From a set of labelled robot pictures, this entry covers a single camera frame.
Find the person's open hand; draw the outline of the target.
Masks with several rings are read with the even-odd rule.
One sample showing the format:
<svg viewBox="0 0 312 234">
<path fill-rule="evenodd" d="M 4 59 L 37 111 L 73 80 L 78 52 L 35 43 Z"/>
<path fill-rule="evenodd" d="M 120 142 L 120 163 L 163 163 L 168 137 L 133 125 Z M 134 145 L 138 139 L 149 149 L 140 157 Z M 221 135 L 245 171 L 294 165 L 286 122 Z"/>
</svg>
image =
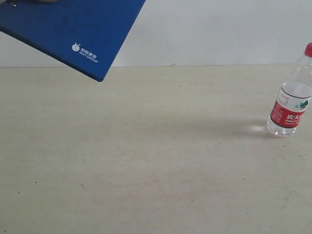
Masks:
<svg viewBox="0 0 312 234">
<path fill-rule="evenodd" d="M 58 0 L 37 0 L 38 2 L 43 2 L 43 3 L 52 3 L 52 2 L 56 2 Z"/>
</svg>

